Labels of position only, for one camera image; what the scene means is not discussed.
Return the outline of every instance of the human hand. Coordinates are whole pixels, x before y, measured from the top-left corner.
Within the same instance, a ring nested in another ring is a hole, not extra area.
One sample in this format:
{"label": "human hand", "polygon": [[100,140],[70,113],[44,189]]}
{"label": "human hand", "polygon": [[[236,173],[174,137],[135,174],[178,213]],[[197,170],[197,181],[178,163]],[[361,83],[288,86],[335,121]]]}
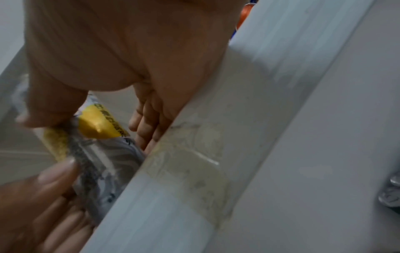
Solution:
{"label": "human hand", "polygon": [[25,0],[27,127],[71,117],[88,90],[133,85],[147,153],[218,65],[246,0]]}
{"label": "human hand", "polygon": [[93,228],[66,194],[78,173],[77,164],[66,160],[39,176],[0,186],[0,253],[82,249]]}

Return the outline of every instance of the fingernail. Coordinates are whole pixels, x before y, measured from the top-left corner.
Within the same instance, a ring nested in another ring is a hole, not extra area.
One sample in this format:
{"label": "fingernail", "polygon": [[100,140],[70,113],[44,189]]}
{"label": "fingernail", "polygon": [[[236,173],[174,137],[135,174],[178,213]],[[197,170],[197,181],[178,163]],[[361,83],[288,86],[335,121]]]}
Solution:
{"label": "fingernail", "polygon": [[29,118],[29,113],[28,111],[25,111],[15,118],[15,122],[18,124],[23,124],[28,120],[28,118]]}
{"label": "fingernail", "polygon": [[62,175],[73,170],[77,166],[75,158],[67,158],[64,161],[42,171],[37,180],[40,184],[46,185],[57,181]]}

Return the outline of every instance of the hand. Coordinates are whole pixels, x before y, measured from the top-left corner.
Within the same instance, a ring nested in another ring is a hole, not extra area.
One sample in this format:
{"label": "hand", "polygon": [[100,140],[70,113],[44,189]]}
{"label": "hand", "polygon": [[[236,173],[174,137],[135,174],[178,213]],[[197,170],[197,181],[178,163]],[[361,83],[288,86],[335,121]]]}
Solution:
{"label": "hand", "polygon": [[78,176],[66,160],[23,181],[0,186],[0,253],[78,253],[93,229],[70,196]]}
{"label": "hand", "polygon": [[130,128],[150,151],[218,65],[246,0],[25,0],[28,127],[55,125],[88,90],[133,85]]}

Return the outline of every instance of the snack package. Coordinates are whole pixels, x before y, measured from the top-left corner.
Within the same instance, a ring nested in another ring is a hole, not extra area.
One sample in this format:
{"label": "snack package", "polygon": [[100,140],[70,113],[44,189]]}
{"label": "snack package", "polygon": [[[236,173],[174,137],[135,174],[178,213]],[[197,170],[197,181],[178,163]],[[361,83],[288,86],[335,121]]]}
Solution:
{"label": "snack package", "polygon": [[[28,77],[18,85],[12,102],[25,110]],[[145,156],[110,112],[90,94],[67,122],[36,128],[35,134],[57,161],[73,156],[81,175],[73,188],[98,225],[143,163]]]}

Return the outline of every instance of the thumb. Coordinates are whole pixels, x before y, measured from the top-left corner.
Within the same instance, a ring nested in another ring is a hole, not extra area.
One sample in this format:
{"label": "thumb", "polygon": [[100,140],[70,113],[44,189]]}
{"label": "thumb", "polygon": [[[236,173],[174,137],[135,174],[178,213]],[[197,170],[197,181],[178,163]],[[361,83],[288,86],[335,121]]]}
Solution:
{"label": "thumb", "polygon": [[71,118],[86,100],[88,92],[53,78],[33,62],[29,55],[28,66],[29,88],[25,98],[27,110],[16,118],[17,123],[28,128],[39,128],[54,126]]}
{"label": "thumb", "polygon": [[65,193],[79,174],[74,159],[67,159],[22,181],[0,186],[0,233],[32,222]]}

